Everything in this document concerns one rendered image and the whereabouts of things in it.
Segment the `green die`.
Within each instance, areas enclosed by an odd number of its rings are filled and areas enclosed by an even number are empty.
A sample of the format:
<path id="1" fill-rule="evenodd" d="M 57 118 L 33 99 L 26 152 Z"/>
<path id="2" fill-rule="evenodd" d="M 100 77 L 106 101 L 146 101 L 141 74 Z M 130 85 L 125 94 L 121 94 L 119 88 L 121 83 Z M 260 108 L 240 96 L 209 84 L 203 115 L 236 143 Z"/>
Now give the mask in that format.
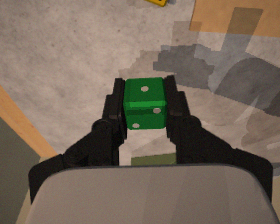
<path id="1" fill-rule="evenodd" d="M 123 107 L 129 130 L 164 129 L 167 105 L 162 77 L 125 81 Z"/>

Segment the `yellow die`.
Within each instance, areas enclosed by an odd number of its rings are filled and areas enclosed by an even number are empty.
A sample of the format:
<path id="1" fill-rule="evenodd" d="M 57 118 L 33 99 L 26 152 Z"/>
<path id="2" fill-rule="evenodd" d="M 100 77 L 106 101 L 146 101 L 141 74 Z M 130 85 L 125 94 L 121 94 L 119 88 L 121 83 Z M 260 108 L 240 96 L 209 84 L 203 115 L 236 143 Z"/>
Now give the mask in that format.
<path id="1" fill-rule="evenodd" d="M 164 7 L 168 0 L 145 0 L 145 1 L 153 3 L 153 4 L 158 5 L 160 7 Z"/>

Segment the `orange flat mat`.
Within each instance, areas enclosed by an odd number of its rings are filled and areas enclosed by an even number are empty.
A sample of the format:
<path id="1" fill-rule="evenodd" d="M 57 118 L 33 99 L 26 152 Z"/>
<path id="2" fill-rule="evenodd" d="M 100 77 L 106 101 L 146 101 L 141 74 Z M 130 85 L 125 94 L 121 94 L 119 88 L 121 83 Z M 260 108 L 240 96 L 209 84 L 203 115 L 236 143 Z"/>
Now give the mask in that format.
<path id="1" fill-rule="evenodd" d="M 195 0 L 189 31 L 280 37 L 280 0 Z"/>

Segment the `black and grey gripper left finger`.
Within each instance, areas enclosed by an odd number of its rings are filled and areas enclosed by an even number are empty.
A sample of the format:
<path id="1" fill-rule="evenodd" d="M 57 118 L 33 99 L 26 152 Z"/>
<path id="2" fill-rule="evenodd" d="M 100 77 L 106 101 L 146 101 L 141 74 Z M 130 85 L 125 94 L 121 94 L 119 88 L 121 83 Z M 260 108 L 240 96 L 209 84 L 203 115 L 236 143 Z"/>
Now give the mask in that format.
<path id="1" fill-rule="evenodd" d="M 58 154 L 33 166 L 28 174 L 31 205 L 46 178 L 67 168 L 119 165 L 119 147 L 127 140 L 123 107 L 125 80 L 115 78 L 113 93 L 106 95 L 102 119 L 91 132 Z M 109 111 L 110 110 L 110 111 Z"/>

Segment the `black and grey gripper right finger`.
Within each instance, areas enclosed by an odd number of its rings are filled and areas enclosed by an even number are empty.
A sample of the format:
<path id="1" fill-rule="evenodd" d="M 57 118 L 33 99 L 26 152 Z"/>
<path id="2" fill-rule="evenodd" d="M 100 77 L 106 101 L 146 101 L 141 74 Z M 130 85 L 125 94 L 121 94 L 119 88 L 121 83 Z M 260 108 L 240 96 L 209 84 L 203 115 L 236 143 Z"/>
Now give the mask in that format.
<path id="1" fill-rule="evenodd" d="M 164 83 L 168 101 L 166 133 L 176 145 L 176 164 L 225 163 L 247 169 L 259 180 L 272 204 L 272 164 L 263 157 L 232 148 L 204 129 L 199 118 L 190 114 L 185 92 L 177 90 L 174 75 L 165 77 Z"/>

